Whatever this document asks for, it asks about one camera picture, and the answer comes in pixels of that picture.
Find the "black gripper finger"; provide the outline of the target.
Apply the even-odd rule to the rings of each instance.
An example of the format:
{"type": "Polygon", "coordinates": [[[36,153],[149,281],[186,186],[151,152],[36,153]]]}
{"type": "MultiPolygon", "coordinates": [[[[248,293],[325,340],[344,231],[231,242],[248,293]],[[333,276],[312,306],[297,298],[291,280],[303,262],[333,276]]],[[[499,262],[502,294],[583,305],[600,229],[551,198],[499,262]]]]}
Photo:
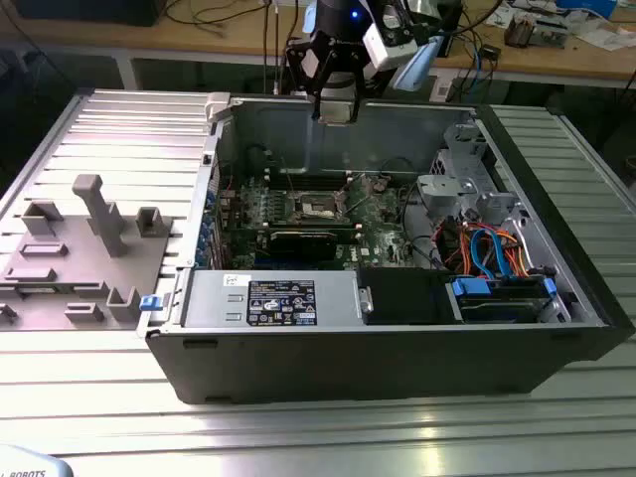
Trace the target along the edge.
{"type": "Polygon", "coordinates": [[[352,61],[352,73],[354,75],[354,101],[350,116],[350,122],[355,123],[358,119],[362,99],[366,96],[366,80],[364,76],[364,63],[361,60],[352,61]]]}
{"type": "Polygon", "coordinates": [[[326,35],[317,31],[308,40],[292,40],[286,47],[286,60],[295,89],[313,99],[312,118],[318,119],[326,83],[326,35]]]}

